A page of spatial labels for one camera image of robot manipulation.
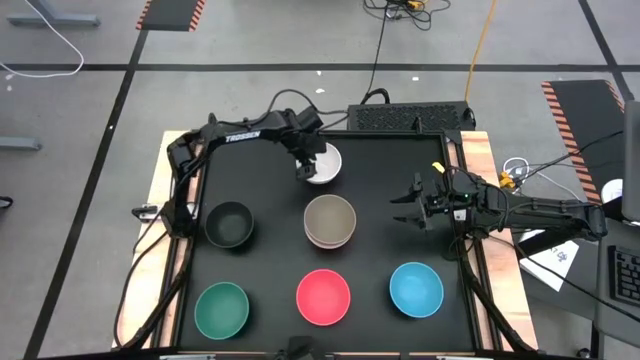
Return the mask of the black table frame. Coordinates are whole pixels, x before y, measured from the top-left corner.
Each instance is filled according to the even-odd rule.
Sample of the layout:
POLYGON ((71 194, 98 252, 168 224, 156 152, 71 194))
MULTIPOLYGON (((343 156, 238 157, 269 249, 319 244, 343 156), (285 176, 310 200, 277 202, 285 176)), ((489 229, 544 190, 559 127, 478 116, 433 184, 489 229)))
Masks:
POLYGON ((424 232, 403 222, 413 206, 399 202, 415 175, 429 185, 440 182, 433 163, 448 156, 443 136, 335 132, 327 140, 341 152, 343 166, 326 185, 298 180, 293 157, 265 140, 223 144, 207 160, 198 198, 202 210, 237 201, 252 211, 256 227, 246 244, 224 250, 206 239, 205 221, 197 219, 173 343, 188 353, 273 353, 291 338, 307 336, 336 356, 372 357, 478 349, 472 297, 459 263, 445 259, 454 241, 450 218, 435 216, 424 232), (334 250, 314 246, 304 232, 305 207, 324 194, 345 198, 357 215, 353 237, 334 250), (423 319, 401 313, 389 293, 394 270, 412 261, 432 267, 444 287, 440 309, 423 319), (351 292, 346 315, 330 326, 310 323, 296 306, 300 281, 317 269, 342 275, 351 292), (195 321, 199 296, 218 282, 239 285, 250 304, 246 325, 225 340, 204 336, 195 321))

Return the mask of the black keyboard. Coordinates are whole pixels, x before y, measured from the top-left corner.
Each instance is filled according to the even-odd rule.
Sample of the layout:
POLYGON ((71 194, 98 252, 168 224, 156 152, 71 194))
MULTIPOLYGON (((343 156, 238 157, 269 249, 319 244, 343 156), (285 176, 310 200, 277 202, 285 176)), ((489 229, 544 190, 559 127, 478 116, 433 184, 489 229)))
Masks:
POLYGON ((640 308, 640 250, 607 247, 610 297, 640 308))

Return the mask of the black bowl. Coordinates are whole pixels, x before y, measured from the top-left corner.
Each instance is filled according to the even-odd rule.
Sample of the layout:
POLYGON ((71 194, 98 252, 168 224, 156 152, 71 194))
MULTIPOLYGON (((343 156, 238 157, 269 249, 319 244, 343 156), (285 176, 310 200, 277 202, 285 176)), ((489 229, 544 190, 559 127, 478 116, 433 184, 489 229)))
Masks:
POLYGON ((217 205, 207 215, 204 225, 207 240, 225 249, 243 245, 254 228, 253 213, 244 204, 234 201, 217 205))

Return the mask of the white paper sheet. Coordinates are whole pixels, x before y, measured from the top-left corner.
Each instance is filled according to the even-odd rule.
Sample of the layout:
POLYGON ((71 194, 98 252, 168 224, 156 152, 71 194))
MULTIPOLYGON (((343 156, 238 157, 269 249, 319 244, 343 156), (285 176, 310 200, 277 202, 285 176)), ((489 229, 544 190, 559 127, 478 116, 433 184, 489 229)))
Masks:
POLYGON ((567 241, 562 245, 521 259, 520 266, 537 280, 559 292, 578 251, 577 243, 567 241))

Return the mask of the black table clamp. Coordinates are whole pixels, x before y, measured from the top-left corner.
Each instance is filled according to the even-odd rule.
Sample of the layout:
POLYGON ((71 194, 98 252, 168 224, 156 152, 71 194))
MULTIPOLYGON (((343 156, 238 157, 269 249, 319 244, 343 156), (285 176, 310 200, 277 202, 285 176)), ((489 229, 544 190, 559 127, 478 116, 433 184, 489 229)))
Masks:
POLYGON ((144 204, 133 208, 131 214, 142 223, 151 222, 158 215, 158 206, 154 204, 144 204))

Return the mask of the green bowl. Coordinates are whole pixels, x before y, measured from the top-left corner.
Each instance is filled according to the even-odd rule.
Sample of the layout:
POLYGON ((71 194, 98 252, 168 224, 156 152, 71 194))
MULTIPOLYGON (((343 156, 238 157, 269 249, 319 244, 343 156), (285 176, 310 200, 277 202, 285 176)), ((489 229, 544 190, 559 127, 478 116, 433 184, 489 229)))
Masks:
POLYGON ((211 340, 226 340, 239 333, 250 313, 246 292, 232 282, 209 286, 198 297, 194 322, 199 332, 211 340))

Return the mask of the orange bowl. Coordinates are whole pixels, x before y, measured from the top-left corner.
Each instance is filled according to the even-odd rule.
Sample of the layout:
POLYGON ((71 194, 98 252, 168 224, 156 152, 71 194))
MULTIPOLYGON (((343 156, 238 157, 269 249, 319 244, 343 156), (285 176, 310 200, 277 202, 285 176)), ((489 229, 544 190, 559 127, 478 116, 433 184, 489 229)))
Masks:
POLYGON ((305 230, 305 234, 309 241, 315 246, 332 250, 345 245, 354 235, 354 231, 344 231, 340 229, 324 228, 311 231, 305 230))

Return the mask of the grey side desk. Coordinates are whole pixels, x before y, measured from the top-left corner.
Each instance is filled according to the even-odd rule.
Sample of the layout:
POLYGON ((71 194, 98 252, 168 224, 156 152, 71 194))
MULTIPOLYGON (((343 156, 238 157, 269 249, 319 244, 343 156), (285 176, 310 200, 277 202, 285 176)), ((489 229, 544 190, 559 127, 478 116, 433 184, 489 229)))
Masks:
POLYGON ((640 348, 640 308, 610 297, 607 247, 611 245, 640 250, 640 227, 608 219, 608 234, 598 250, 597 303, 595 326, 605 335, 640 348))

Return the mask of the brown bowl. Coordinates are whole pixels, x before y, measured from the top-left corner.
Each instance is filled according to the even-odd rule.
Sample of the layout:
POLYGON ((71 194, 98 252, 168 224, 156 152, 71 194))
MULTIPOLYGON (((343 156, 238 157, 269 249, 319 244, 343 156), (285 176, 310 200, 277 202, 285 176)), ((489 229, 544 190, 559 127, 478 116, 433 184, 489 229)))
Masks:
POLYGON ((304 211, 303 223, 305 230, 333 228, 355 232, 357 215, 354 207, 346 199, 326 194, 309 202, 304 211))

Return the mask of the small black hazard-striped floor mat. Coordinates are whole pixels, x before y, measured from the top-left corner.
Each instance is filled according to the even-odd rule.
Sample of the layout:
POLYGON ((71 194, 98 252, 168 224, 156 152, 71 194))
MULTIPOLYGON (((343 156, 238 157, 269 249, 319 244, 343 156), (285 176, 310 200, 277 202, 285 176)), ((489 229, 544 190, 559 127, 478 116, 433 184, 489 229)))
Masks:
POLYGON ((146 0, 138 30, 194 32, 207 0, 146 0))

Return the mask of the blue bowl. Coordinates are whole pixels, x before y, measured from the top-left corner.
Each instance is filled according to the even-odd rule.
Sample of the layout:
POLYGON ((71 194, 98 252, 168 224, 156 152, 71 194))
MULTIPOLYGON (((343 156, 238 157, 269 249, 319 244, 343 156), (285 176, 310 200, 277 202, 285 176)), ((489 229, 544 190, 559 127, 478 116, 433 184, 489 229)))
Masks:
POLYGON ((404 315, 422 319, 437 313, 444 301, 444 286, 436 271, 420 262, 398 266, 389 280, 389 295, 404 315))

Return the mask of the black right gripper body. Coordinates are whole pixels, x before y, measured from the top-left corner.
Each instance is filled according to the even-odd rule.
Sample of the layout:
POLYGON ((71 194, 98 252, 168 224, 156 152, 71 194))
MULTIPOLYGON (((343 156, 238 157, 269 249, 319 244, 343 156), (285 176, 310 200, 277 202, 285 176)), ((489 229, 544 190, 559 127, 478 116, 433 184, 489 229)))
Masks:
POLYGON ((470 197, 466 194, 457 194, 453 191, 436 188, 434 193, 428 193, 423 185, 421 175, 414 174, 412 192, 418 192, 419 198, 415 201, 418 209, 413 213, 423 216, 421 224, 412 224, 419 229, 432 230, 430 218, 437 214, 452 215, 456 210, 466 209, 470 205, 470 197))

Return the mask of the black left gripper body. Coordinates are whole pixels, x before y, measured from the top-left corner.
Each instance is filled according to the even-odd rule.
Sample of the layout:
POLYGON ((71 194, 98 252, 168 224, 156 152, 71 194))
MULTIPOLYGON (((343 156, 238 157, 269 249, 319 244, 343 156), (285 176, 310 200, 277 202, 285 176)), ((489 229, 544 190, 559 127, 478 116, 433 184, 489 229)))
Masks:
POLYGON ((287 151, 302 166, 314 167, 317 154, 326 152, 326 140, 315 131, 292 131, 287 134, 287 151))

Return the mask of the white bowl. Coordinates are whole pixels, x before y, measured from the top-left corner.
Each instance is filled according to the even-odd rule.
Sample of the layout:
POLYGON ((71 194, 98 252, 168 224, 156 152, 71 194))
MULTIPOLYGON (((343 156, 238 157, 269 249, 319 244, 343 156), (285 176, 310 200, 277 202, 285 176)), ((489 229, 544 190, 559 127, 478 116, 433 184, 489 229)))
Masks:
POLYGON ((316 173, 305 178, 305 181, 314 185, 327 184, 339 174, 342 167, 342 156, 334 145, 327 142, 326 151, 317 153, 310 162, 316 173))

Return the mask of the grey desk foot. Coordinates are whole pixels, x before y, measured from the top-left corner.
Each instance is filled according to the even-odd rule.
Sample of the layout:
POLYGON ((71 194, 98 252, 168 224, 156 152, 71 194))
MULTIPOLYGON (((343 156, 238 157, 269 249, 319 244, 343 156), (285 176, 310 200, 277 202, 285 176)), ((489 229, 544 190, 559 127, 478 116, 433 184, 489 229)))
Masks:
POLYGON ((6 20, 14 26, 87 26, 98 27, 100 19, 96 15, 62 13, 56 11, 47 0, 24 0, 33 14, 14 13, 6 20))

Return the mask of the large black hazard-striped floor mat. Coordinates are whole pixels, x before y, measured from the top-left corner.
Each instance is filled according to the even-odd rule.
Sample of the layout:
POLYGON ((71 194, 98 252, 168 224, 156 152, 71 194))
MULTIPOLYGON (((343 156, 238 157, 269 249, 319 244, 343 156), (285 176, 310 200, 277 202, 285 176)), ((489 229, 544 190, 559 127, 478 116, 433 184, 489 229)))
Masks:
POLYGON ((603 204, 602 187, 623 178, 622 100, 607 80, 545 81, 541 88, 586 199, 603 204))

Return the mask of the red bowl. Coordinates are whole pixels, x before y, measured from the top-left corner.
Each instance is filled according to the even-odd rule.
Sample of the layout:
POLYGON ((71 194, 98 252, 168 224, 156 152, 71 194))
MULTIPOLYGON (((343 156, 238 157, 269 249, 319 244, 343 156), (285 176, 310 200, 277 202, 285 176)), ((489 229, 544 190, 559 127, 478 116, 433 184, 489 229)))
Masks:
POLYGON ((316 326, 331 326, 347 314, 351 291, 347 281, 330 269, 316 269, 305 275, 296 290, 300 315, 316 326))

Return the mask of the grey metal bar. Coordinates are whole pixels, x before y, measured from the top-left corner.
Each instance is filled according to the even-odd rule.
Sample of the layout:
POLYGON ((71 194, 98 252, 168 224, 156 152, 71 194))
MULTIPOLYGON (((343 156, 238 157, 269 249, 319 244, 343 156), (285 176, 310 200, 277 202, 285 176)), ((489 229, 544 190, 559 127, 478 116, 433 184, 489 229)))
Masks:
POLYGON ((33 137, 4 137, 0 136, 0 149, 39 151, 40 141, 33 137))

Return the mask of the grey monitor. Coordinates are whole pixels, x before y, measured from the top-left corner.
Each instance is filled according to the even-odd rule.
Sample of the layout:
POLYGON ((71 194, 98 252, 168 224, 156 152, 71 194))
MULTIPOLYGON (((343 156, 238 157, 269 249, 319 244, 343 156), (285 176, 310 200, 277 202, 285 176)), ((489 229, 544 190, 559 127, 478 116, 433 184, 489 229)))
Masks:
POLYGON ((627 102, 624 116, 622 213, 628 220, 640 222, 640 102, 627 102))

